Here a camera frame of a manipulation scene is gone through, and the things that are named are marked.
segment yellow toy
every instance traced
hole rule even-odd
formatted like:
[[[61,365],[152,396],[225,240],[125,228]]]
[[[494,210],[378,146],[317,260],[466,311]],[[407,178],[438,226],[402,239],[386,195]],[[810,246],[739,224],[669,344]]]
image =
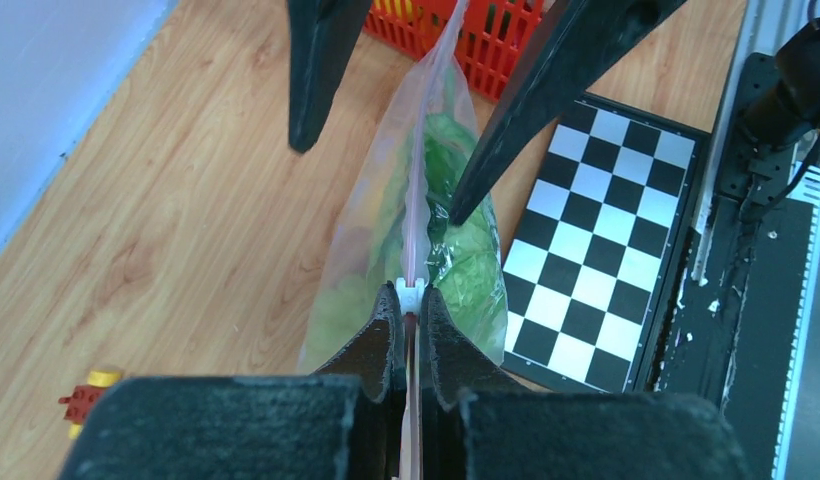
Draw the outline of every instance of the yellow toy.
[[[61,397],[59,402],[66,405],[66,413],[63,417],[71,422],[68,429],[68,436],[75,439],[83,429],[83,422],[95,402],[110,387],[121,381],[122,372],[115,369],[96,369],[89,372],[86,377],[87,385],[74,387],[70,397]]]
[[[383,4],[384,5],[383,7],[381,7],[381,2],[382,1],[385,1],[385,3]],[[392,14],[392,9],[393,9],[393,4],[398,4],[398,2],[400,2],[400,1],[401,0],[375,0],[375,9],[384,11],[387,14],[391,15]],[[402,11],[397,12],[395,16],[398,17],[399,20],[404,20],[406,22],[411,22],[411,21],[419,18],[419,15],[422,13],[422,9],[419,8],[419,9],[416,9],[417,10],[416,14],[412,15],[412,18],[407,18],[407,14],[410,13],[410,12],[413,12],[413,2],[411,2],[410,0],[404,0],[404,8],[403,9],[399,8],[399,10],[402,10]]]

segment white wall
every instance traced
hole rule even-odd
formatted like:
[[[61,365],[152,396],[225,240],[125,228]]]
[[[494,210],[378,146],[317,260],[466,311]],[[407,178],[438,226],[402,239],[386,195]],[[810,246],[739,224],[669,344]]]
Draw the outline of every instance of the white wall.
[[[0,250],[177,0],[0,0]]]

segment red toy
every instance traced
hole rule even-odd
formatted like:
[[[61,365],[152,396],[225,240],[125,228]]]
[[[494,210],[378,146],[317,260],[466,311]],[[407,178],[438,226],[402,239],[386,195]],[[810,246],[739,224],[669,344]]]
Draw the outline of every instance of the red toy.
[[[60,397],[60,404],[67,405],[63,418],[71,422],[69,438],[77,438],[80,435],[86,416],[95,406],[95,402],[108,388],[121,380],[121,377],[121,372],[114,370],[92,370],[86,379],[88,385],[78,385],[74,387],[70,397]]]
[[[434,46],[455,0],[375,0],[363,31],[421,59]],[[469,88],[497,102],[528,39],[554,0],[471,0],[454,56]]]

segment metal frame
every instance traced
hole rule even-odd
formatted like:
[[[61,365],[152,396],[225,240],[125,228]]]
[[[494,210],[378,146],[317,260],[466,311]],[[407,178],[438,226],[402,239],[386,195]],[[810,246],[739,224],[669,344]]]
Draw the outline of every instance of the metal frame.
[[[696,206],[695,229],[702,236],[702,241],[693,259],[691,278],[699,282],[700,285],[707,282],[705,265],[707,265],[713,233],[712,226],[708,224],[712,214],[711,200],[716,187],[716,177],[722,152],[730,134],[732,106],[736,99],[737,87],[744,63],[749,55],[753,53],[774,55],[807,22],[809,3],[809,0],[748,0],[747,2],[745,16],[734,50],[734,57],[713,127],[702,191]],[[817,2],[815,13],[817,16],[820,15],[820,1]],[[820,231],[817,234],[815,243],[813,261],[818,262]],[[811,278],[808,281],[806,290],[806,301],[812,301],[814,297],[813,287],[819,273],[819,266],[811,265]],[[803,310],[796,326],[798,342],[794,348],[795,364],[793,366],[792,381],[786,385],[785,390],[785,416],[781,426],[780,435],[782,438],[779,442],[772,470],[773,478],[784,478],[787,470],[793,419],[798,401],[799,380],[805,353],[804,345],[811,321],[810,317],[812,316],[811,308],[804,308]]]

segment white plastic slider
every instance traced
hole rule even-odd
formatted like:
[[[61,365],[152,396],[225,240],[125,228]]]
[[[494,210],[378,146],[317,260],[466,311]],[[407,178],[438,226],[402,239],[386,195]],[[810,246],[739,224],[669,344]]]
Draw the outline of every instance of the white plastic slider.
[[[422,297],[425,295],[427,282],[424,279],[416,279],[416,285],[407,286],[404,277],[399,277],[395,281],[395,292],[398,294],[398,303],[401,306],[401,316],[412,313],[419,315],[422,310]]]

